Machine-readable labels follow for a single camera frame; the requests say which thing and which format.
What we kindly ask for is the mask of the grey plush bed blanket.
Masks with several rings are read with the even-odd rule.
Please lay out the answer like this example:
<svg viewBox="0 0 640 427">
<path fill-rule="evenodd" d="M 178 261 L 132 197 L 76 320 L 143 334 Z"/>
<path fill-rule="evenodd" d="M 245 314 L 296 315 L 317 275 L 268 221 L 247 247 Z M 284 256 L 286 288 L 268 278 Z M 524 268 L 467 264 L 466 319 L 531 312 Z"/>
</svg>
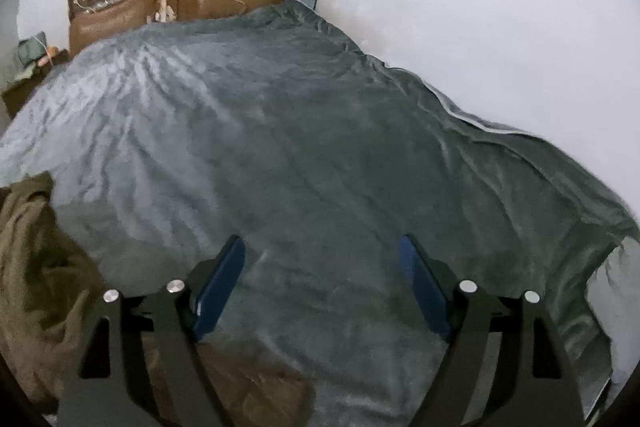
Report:
<svg viewBox="0 0 640 427">
<path fill-rule="evenodd" d="M 485 291 L 537 291 L 582 406 L 611 375 L 585 287 L 638 232 L 562 150 L 465 115 L 287 1 L 149 24 L 52 72 L 1 140 L 1 181 L 48 172 L 108 283 L 156 291 L 247 247 L 209 340 L 312 378 L 314 426 L 405 426 L 445 346 L 398 263 L 401 236 Z"/>
</svg>

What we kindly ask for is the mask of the wooden bedside table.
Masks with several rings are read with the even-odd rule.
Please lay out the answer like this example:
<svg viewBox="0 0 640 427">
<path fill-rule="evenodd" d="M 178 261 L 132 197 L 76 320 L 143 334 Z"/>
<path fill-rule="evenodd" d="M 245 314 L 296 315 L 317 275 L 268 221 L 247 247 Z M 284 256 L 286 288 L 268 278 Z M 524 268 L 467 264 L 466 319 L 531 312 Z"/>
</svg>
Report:
<svg viewBox="0 0 640 427">
<path fill-rule="evenodd" d="M 51 69 L 70 60 L 70 52 L 62 50 L 49 60 L 47 57 L 37 62 L 32 69 L 27 69 L 25 74 L 13 81 L 9 87 L 1 93 L 1 98 L 6 106 L 9 118 L 13 120 L 16 114 L 32 97 L 41 83 L 50 74 Z"/>
</svg>

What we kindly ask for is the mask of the green bag on nightstand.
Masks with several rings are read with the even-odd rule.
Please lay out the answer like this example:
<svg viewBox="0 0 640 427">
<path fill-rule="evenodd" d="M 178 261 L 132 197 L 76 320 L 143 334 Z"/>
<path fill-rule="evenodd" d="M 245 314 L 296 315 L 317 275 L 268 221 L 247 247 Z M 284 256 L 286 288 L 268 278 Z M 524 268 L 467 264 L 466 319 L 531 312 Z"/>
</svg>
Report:
<svg viewBox="0 0 640 427">
<path fill-rule="evenodd" d="M 40 58 L 47 55 L 47 37 L 43 31 L 39 31 L 27 39 L 21 40 L 15 51 L 17 62 L 19 62 L 22 67 L 27 67 L 29 64 L 37 62 Z"/>
</svg>

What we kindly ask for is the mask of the brown puffer jacket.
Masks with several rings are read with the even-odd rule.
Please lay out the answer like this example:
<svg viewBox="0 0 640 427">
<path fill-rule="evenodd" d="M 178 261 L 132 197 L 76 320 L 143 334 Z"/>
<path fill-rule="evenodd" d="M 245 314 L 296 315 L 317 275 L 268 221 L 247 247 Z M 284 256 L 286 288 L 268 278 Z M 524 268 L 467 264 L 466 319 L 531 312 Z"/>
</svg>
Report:
<svg viewBox="0 0 640 427">
<path fill-rule="evenodd" d="M 38 173 L 1 190 L 1 355 L 35 412 L 55 421 L 63 376 L 106 289 L 94 261 L 58 226 L 54 182 Z M 237 426 L 300 426 L 312 395 L 302 377 L 196 346 Z"/>
</svg>

